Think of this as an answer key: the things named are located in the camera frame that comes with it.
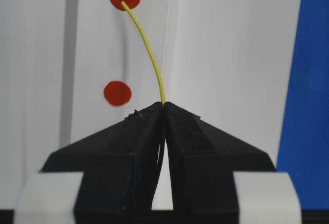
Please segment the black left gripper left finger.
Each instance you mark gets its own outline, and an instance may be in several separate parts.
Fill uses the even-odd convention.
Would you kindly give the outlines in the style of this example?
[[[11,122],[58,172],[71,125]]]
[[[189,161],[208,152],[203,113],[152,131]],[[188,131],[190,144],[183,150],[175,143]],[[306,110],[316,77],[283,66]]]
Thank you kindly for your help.
[[[163,159],[163,105],[51,153],[43,173],[82,172],[77,223],[134,223],[152,209]]]

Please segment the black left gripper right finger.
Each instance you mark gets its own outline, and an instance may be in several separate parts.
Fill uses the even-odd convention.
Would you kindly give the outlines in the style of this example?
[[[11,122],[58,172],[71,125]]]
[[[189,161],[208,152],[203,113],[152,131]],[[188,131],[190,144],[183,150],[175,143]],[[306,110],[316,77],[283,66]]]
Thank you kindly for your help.
[[[274,172],[269,155],[171,102],[164,104],[164,123],[178,219],[238,223],[233,172]]]

